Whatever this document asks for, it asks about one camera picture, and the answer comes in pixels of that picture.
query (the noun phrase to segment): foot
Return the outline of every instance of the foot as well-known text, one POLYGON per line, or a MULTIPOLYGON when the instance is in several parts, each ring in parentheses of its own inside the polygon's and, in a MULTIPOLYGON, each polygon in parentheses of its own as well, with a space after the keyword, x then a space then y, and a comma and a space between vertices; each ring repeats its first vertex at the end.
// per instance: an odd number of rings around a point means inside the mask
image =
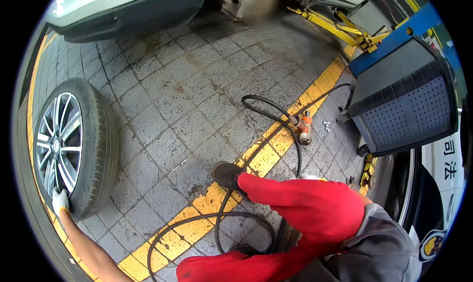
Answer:
POLYGON ((218 184, 228 189, 234 189, 246 201, 251 202, 251 200, 248 198, 248 194, 238 186, 238 175, 243 172, 243 168, 238 167, 235 164, 220 161, 212 167, 210 174, 212 175, 213 180, 215 180, 218 184))
POLYGON ((235 245, 232 248, 230 248, 229 251, 237 250, 239 253, 242 253, 244 255, 248 255, 252 257, 253 255, 261 255, 263 254, 262 252, 259 252, 256 250, 254 247, 246 244, 241 244, 241 245, 235 245))

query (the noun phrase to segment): air hose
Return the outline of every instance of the air hose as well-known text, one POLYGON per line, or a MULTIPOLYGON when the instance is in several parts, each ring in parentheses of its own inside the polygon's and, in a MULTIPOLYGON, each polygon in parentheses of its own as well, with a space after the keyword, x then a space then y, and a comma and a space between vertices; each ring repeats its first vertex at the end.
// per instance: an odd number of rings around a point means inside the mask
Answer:
MULTIPOLYGON (((305 110, 307 110, 308 108, 310 108, 312 105, 314 105, 316 102, 320 101, 322 98, 324 98, 325 96, 327 96, 328 94, 332 93, 334 90, 340 88, 340 87, 343 87, 343 86, 349 86, 350 84, 340 84, 340 85, 337 85, 335 87, 333 87, 332 89, 328 90, 327 92, 323 93, 321 96, 319 96, 318 98, 316 98, 316 100, 312 101, 311 103, 307 104, 304 108, 302 108, 299 112, 297 112, 295 115, 299 115, 301 113, 304 113, 305 110)), ((296 174, 296 177, 300 177, 300 172, 301 172, 301 166, 302 166, 302 152, 301 152, 301 149, 300 149, 300 144, 299 144, 299 140, 298 140, 298 137, 296 135, 296 133, 294 132, 294 130, 291 128, 290 125, 288 125, 285 121, 283 121, 280 117, 277 117, 275 115, 272 115, 270 113, 267 113, 261 109, 258 109, 250 104, 248 104, 247 100, 248 99, 255 99, 255 100, 259 100, 259 101, 262 101, 264 103, 267 103, 269 104, 270 106, 273 106, 275 107, 276 109, 278 109, 279 111, 281 111, 287 118, 289 118, 291 115, 286 111, 284 110, 283 108, 281 108, 279 105, 277 105, 275 102, 267 99, 267 98, 264 98, 264 97, 261 97, 261 96, 257 96, 257 95, 245 95, 241 98, 241 102, 249 109, 251 109, 252 111, 255 111, 257 113, 260 113, 262 115, 265 115, 267 116, 268 118, 271 118, 275 121, 278 121, 279 123, 281 123, 281 125, 270 135, 268 136, 261 144, 260 146, 253 152, 253 154, 248 158, 248 160, 246 160, 244 166, 243 166, 243 170, 246 170, 247 167, 250 165, 251 161, 254 159, 254 157, 256 157, 256 155, 258 154, 258 152, 264 148, 264 146, 266 144, 269 143, 269 141, 271 140, 271 138, 273 138, 280 130, 282 130, 282 128, 287 128, 289 130, 289 132, 291 133, 292 137, 294 138, 294 143, 296 144, 296 148, 297 148, 297 152, 298 152, 298 168, 297 168, 297 174, 296 174)), ((272 227, 272 225, 267 221, 265 220, 263 217, 259 216, 259 215, 256 215, 256 214, 251 214, 251 213, 247 213, 247 212, 223 212, 225 206, 227 205, 227 202, 228 202, 228 199, 230 198, 230 196, 232 195, 232 192, 233 192, 233 189, 229 189, 227 191, 227 194, 225 195, 225 198, 223 199, 222 201, 222 204, 220 206, 220 210, 219 212, 217 213, 210 213, 210 214, 203 214, 203 215, 198 215, 198 216, 194 216, 194 217, 191 217, 191 218, 188 218, 186 220, 181 220, 179 222, 176 222, 170 226, 168 226, 165 230, 163 230, 161 233, 159 233, 156 238, 154 239, 153 243, 151 243, 151 247, 150 249, 148 250, 148 257, 147 257, 147 263, 148 263, 148 272, 150 274, 150 277, 151 279, 154 281, 154 282, 157 282, 156 281, 156 278, 154 277, 153 275, 153 272, 151 270, 151 254, 153 253, 153 250, 155 249, 155 246, 156 244, 159 242, 159 240, 167 233, 169 232, 170 230, 174 229, 175 227, 178 227, 178 226, 181 226, 183 224, 186 224, 188 222, 191 222, 191 221, 195 221, 195 220, 201 220, 201 219, 206 219, 206 218, 209 218, 209 217, 216 217, 216 221, 215 221, 215 243, 217 245, 217 249, 220 251, 220 253, 225 253, 222 249, 222 246, 220 244, 220 238, 219 238, 219 231, 220 231, 220 221, 221 221, 221 218, 222 216, 243 216, 243 217, 251 217, 251 218, 254 218, 256 219, 257 221, 259 221, 263 226, 265 226, 269 231, 270 231, 270 234, 271 234, 271 245, 269 246, 268 249, 266 249, 263 253, 264 254, 270 254, 270 253, 274 253, 274 249, 276 247, 276 244, 277 244, 277 241, 279 241, 280 238, 278 238, 281 234, 278 234, 276 235, 276 231, 274 230, 274 228, 272 227)), ((282 232, 284 227, 286 226, 286 222, 285 220, 283 219, 282 222, 281 222, 281 225, 280 225, 280 229, 279 229, 279 232, 282 232)))

